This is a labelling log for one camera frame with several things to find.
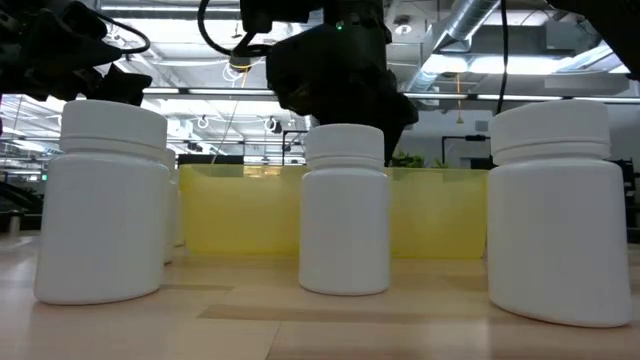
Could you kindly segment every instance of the exposed ductwork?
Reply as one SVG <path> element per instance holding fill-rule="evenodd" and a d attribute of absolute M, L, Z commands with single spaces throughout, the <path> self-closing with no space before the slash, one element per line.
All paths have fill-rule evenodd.
<path fill-rule="evenodd" d="M 430 55 L 442 45 L 471 39 L 499 4 L 500 0 L 456 0 L 451 7 L 451 15 L 443 20 L 443 24 L 434 24 L 429 29 L 427 33 L 429 48 L 425 49 L 426 53 Z M 426 92 L 438 75 L 420 69 L 406 86 L 406 90 Z"/>

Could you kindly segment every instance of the white bottle cap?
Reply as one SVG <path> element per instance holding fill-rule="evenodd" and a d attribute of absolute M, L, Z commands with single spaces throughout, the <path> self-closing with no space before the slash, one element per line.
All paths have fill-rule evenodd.
<path fill-rule="evenodd" d="M 133 105 L 71 101 L 61 122 L 62 151 L 98 149 L 161 159 L 167 144 L 167 120 Z"/>
<path fill-rule="evenodd" d="M 170 149 L 166 149 L 162 156 L 162 165 L 169 169 L 169 172 L 173 174 L 176 169 L 176 152 Z"/>
<path fill-rule="evenodd" d="M 610 155 L 607 106 L 595 101 L 525 105 L 497 115 L 490 131 L 496 164 L 523 156 Z"/>
<path fill-rule="evenodd" d="M 384 161 L 384 134 L 356 124 L 321 125 L 309 131 L 307 161 L 327 157 L 362 157 Z"/>

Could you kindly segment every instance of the yellow translucent bin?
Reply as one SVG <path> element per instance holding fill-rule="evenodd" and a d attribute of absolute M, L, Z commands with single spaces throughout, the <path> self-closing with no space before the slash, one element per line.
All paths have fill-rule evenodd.
<path fill-rule="evenodd" d="M 298 255 L 302 166 L 187 165 L 186 244 L 197 254 Z M 388 169 L 394 257 L 477 259 L 487 229 L 487 172 Z"/>

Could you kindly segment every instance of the workbench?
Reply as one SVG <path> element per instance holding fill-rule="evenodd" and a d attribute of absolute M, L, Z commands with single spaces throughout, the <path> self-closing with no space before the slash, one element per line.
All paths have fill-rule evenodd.
<path fill-rule="evenodd" d="M 552 325 L 491 305 L 482 260 L 395 260 L 392 288 L 369 297 L 301 289 L 292 258 L 190 256 L 162 288 L 109 305 L 33 296 L 35 237 L 0 241 L 2 360 L 640 359 L 640 248 L 634 322 Z"/>

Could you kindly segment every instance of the cable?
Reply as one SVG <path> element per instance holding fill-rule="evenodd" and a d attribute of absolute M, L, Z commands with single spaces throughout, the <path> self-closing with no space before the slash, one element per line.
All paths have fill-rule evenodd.
<path fill-rule="evenodd" d="M 211 37 L 209 36 L 209 33 L 207 32 L 207 28 L 204 23 L 207 7 L 209 6 L 209 1 L 210 0 L 200 1 L 200 6 L 198 6 L 198 14 L 196 17 L 197 23 L 198 23 L 198 30 L 200 31 L 200 35 L 204 39 L 204 42 L 207 43 L 207 45 L 209 45 L 215 51 L 221 54 L 227 55 L 229 57 L 236 56 L 236 57 L 253 58 L 253 57 L 267 56 L 267 54 L 269 54 L 269 52 L 271 51 L 270 45 L 265 45 L 265 44 L 249 45 L 249 42 L 251 42 L 251 40 L 253 40 L 253 38 L 256 36 L 256 33 L 252 33 L 252 32 L 246 33 L 242 38 L 242 40 L 240 41 L 240 43 L 238 44 L 238 46 L 236 46 L 235 49 L 233 50 L 225 49 L 222 46 L 216 44 L 216 42 L 213 41 L 213 39 L 211 39 Z"/>
<path fill-rule="evenodd" d="M 247 75 L 249 75 L 248 72 L 244 73 L 244 79 L 242 80 L 243 88 L 247 84 Z M 233 123 L 233 118 L 236 116 L 238 105 L 240 105 L 240 101 L 236 101 L 236 106 L 234 106 L 233 113 L 231 113 L 231 119 L 229 119 L 229 123 L 227 123 L 227 127 L 224 130 L 224 134 L 222 134 L 222 141 L 220 142 L 220 145 L 216 150 L 216 154 L 213 156 L 213 160 L 211 160 L 211 165 L 216 163 L 216 160 L 218 159 L 218 155 L 220 155 L 220 149 L 222 149 L 222 146 L 224 145 L 224 141 L 227 140 L 227 135 L 229 134 L 229 129 L 231 129 L 231 123 Z"/>
<path fill-rule="evenodd" d="M 95 11 L 95 10 L 91 10 L 92 13 L 94 13 L 98 18 L 102 19 L 103 21 L 110 23 L 112 25 L 115 25 L 119 28 L 125 29 L 128 32 L 135 34 L 136 36 L 138 36 L 139 38 L 142 39 L 142 41 L 144 42 L 144 45 L 142 45 L 139 48 L 135 48 L 135 49 L 121 49 L 122 53 L 124 55 L 131 55 L 131 54 L 141 54 L 147 50 L 149 50 L 151 48 L 151 40 L 149 40 L 149 38 L 143 34 L 141 31 L 138 31 L 136 29 L 134 29 L 133 27 L 123 24 L 119 21 L 115 21 L 112 18 L 106 16 L 106 15 L 102 15 L 99 12 Z"/>
<path fill-rule="evenodd" d="M 507 78 L 509 77 L 509 72 L 507 71 L 509 66 L 509 24 L 507 23 L 507 0 L 500 0 L 500 13 L 502 15 L 504 73 L 502 73 L 502 84 L 500 85 L 500 97 L 498 98 L 498 107 L 496 109 L 496 115 L 502 112 L 502 105 L 504 103 L 504 93 L 507 90 Z"/>

